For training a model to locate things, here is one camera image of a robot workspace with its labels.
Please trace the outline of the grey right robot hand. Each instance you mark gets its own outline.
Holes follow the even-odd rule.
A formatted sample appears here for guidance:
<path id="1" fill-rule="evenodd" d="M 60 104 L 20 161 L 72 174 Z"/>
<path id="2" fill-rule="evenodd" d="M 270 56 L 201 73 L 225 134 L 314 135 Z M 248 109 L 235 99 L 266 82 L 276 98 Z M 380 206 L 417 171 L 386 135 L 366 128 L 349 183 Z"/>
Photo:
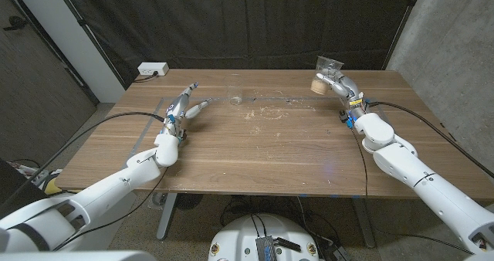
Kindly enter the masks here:
<path id="1" fill-rule="evenodd" d="M 330 69 L 326 74 L 317 73 L 316 79 L 329 86 L 329 89 L 341 99 L 353 119 L 357 120 L 365 115 L 364 95 L 351 78 L 344 76 L 339 70 Z"/>

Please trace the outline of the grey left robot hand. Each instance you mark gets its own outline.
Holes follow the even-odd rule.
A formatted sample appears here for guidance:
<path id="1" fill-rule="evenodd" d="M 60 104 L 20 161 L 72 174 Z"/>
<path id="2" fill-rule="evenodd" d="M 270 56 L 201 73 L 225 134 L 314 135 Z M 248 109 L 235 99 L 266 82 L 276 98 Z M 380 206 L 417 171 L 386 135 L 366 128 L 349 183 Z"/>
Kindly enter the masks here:
<path id="1" fill-rule="evenodd" d="M 208 98 L 207 100 L 193 106 L 189 110 L 186 109 L 189 105 L 190 95 L 197 86 L 197 83 L 193 83 L 186 87 L 185 90 L 180 93 L 178 97 L 169 105 L 165 111 L 161 134 L 168 134 L 178 138 L 179 140 L 186 138 L 186 130 L 181 128 L 181 122 L 183 119 L 191 119 L 196 117 L 203 108 L 207 107 L 212 102 L 212 98 Z"/>

